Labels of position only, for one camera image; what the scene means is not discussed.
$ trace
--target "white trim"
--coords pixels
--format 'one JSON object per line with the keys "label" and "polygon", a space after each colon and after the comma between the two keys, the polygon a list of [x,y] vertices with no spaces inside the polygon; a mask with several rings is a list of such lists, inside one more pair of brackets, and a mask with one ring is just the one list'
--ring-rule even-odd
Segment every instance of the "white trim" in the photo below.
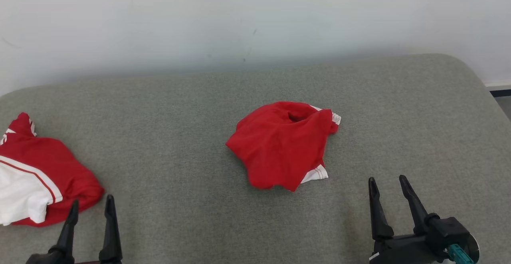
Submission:
{"label": "white trim", "polygon": [[46,184],[46,186],[51,190],[53,195],[55,196],[55,203],[62,201],[62,193],[60,193],[59,188],[53,183],[53,181],[46,175],[44,172],[40,171],[39,169],[35,167],[31,167],[27,164],[23,164],[19,161],[13,160],[11,158],[7,158],[0,155],[0,160],[11,164],[14,167],[18,167],[23,169],[24,171],[30,171],[32,173],[35,173],[40,179]]}
{"label": "white trim", "polygon": [[484,85],[488,88],[489,91],[511,89],[511,79],[499,82],[487,82]]}
{"label": "white trim", "polygon": [[[312,105],[310,105],[310,107],[314,108],[317,111],[323,110],[323,109],[320,109],[319,107],[312,106]],[[338,114],[335,114],[333,111],[332,111],[332,121],[335,122],[335,124],[337,124],[337,125],[341,124],[341,117]]]}
{"label": "white trim", "polygon": [[4,144],[5,142],[7,142],[7,133],[15,133],[15,131],[11,130],[11,129],[7,129],[7,131],[5,132],[5,134],[2,136],[2,140],[0,140],[0,145]]}
{"label": "white trim", "polygon": [[319,164],[316,168],[307,172],[307,174],[305,174],[305,177],[303,177],[303,180],[300,183],[305,183],[310,180],[321,180],[326,178],[328,178],[328,173],[323,167],[323,165]]}
{"label": "white trim", "polygon": [[30,131],[32,132],[33,136],[37,136],[37,133],[35,133],[35,124],[32,121],[32,119],[29,118],[29,124],[30,124]]}
{"label": "white trim", "polygon": [[378,252],[378,253],[376,253],[375,255],[373,255],[373,256],[371,256],[371,257],[369,257],[369,261],[371,261],[373,258],[376,258],[376,256],[378,256],[378,255],[380,255],[380,253],[379,253],[379,252]]}

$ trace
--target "gray fabric surface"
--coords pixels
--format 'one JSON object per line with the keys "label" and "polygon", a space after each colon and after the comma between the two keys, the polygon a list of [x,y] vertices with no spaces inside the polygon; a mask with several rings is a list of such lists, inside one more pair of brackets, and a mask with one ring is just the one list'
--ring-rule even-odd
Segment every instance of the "gray fabric surface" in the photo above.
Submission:
{"label": "gray fabric surface", "polygon": [[[329,179],[295,193],[252,188],[224,145],[236,123],[279,100],[343,117]],[[509,263],[511,123],[473,72],[445,55],[42,86],[0,98],[0,127],[26,111],[115,196],[124,263],[367,263],[367,179],[389,224],[412,233],[398,182],[478,239],[480,263]],[[104,200],[80,214],[77,262],[97,259]],[[24,263],[61,225],[0,227],[0,262]]]}
{"label": "gray fabric surface", "polygon": [[507,117],[511,119],[511,96],[495,98],[502,111],[506,113]]}

